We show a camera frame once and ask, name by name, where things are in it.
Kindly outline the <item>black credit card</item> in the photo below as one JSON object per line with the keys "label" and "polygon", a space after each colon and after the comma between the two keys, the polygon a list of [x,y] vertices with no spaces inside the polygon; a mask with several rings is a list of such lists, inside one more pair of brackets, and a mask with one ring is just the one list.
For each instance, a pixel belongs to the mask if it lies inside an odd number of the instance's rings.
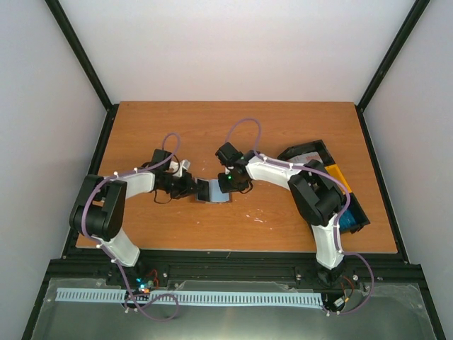
{"label": "black credit card", "polygon": [[198,178],[196,181],[197,193],[195,199],[200,202],[210,202],[210,182]]}

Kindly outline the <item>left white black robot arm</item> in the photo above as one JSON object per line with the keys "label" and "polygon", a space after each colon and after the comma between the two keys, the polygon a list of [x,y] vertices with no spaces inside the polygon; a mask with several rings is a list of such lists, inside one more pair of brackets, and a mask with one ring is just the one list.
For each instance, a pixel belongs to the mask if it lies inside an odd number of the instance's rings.
{"label": "left white black robot arm", "polygon": [[155,149],[151,161],[126,174],[88,175],[69,216],[69,225],[92,239],[113,263],[124,266],[122,276],[132,285],[146,280],[147,267],[140,263],[140,249],[122,228],[125,201],[143,193],[163,191],[171,200],[195,195],[200,187],[188,172],[190,162],[179,161],[163,149]]}

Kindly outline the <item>brown leather card holder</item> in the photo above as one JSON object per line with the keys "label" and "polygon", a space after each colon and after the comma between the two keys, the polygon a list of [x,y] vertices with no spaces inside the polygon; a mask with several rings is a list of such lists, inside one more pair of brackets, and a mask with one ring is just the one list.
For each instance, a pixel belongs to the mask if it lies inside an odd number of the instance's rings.
{"label": "brown leather card holder", "polygon": [[210,202],[207,203],[228,203],[231,201],[229,193],[222,193],[220,191],[217,179],[210,179],[206,181],[210,182]]}

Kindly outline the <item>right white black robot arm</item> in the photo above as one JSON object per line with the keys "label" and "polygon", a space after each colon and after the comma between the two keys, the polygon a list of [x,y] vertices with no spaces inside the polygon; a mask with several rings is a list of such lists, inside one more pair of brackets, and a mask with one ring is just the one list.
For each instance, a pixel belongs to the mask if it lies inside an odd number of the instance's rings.
{"label": "right white black robot arm", "polygon": [[321,162],[294,164],[273,159],[254,150],[242,153],[226,142],[215,153],[225,167],[218,175],[223,193],[247,193],[254,181],[285,188],[292,194],[302,219],[310,226],[316,244],[316,271],[325,287],[336,284],[345,270],[340,243],[340,216],[350,203],[350,194],[330,176]]}

